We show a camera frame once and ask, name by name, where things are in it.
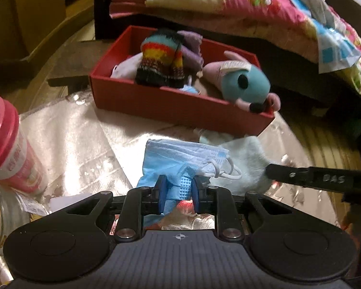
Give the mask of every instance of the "glass jar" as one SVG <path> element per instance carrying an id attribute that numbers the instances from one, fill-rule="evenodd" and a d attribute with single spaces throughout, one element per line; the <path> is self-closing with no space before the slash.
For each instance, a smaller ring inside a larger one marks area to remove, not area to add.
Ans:
<path id="1" fill-rule="evenodd" d="M 45 215 L 46 209 L 36 200 L 0 184 L 0 255 L 12 231 Z"/>

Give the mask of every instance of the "wooden furniture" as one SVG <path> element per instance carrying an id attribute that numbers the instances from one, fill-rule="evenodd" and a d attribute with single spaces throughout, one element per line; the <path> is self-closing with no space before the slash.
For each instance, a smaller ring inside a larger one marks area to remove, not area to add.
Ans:
<path id="1" fill-rule="evenodd" d="M 0 81 L 29 79 L 93 19 L 93 0 L 0 0 Z"/>
<path id="2" fill-rule="evenodd" d="M 82 90 L 89 84 L 89 73 L 113 42 L 90 40 L 65 45 L 46 81 L 51 87 L 67 86 L 68 94 Z"/>

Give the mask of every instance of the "purple cloth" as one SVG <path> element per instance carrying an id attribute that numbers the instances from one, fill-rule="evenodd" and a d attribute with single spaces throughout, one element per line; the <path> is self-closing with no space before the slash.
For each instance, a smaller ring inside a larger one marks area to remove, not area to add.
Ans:
<path id="1" fill-rule="evenodd" d="M 183 65 L 192 70 L 200 71 L 203 68 L 203 57 L 195 54 L 191 50 L 182 45 L 181 49 L 183 55 Z"/>
<path id="2" fill-rule="evenodd" d="M 184 45 L 194 53 L 200 55 L 200 45 L 202 44 L 203 36 L 195 32 L 188 32 L 186 30 L 179 30 L 178 34 L 184 37 Z"/>
<path id="3" fill-rule="evenodd" d="M 183 65 L 193 70 L 200 71 L 203 67 L 203 57 L 200 54 L 200 45 L 203 37 L 195 32 L 186 30 L 178 31 L 184 37 L 184 45 L 182 45 Z"/>

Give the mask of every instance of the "knitted toy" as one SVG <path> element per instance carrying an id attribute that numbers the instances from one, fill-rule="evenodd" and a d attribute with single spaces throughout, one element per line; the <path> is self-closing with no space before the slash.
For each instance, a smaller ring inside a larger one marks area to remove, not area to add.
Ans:
<path id="1" fill-rule="evenodd" d="M 142 61 L 135 81 L 139 85 L 183 88 L 182 43 L 184 37 L 168 29 L 160 29 L 141 45 Z"/>
<path id="2" fill-rule="evenodd" d="M 239 108 L 261 113 L 270 105 L 274 111 L 281 108 L 281 101 L 275 93 L 270 93 L 270 82 L 255 65 L 237 53 L 225 51 L 230 61 L 207 64 L 203 77 L 214 84 L 226 101 Z"/>

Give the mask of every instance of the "metal bolt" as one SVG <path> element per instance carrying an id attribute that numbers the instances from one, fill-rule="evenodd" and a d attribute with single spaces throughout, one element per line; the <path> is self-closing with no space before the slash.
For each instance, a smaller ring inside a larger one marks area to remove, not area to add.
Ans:
<path id="1" fill-rule="evenodd" d="M 131 228 L 123 228 L 116 232 L 116 235 L 123 239 L 129 239 L 135 236 L 135 231 Z"/>
<path id="2" fill-rule="evenodd" d="M 239 238 L 242 234 L 241 231 L 239 231 L 236 228 L 227 228 L 223 231 L 223 235 L 226 238 L 235 239 L 235 238 Z"/>

